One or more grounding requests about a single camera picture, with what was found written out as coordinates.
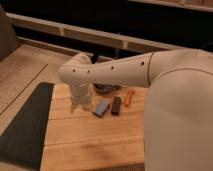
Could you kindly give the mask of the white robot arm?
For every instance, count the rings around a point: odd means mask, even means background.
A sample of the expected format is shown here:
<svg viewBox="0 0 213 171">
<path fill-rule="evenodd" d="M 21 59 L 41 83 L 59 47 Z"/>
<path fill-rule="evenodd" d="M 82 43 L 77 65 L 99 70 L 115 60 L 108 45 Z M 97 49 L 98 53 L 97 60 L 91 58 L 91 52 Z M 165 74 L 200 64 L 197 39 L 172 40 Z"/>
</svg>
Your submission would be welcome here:
<svg viewBox="0 0 213 171">
<path fill-rule="evenodd" d="M 213 53 L 178 49 L 97 64 L 80 53 L 59 77 L 74 104 L 90 101 L 91 83 L 146 87 L 145 171 L 213 171 Z"/>
</svg>

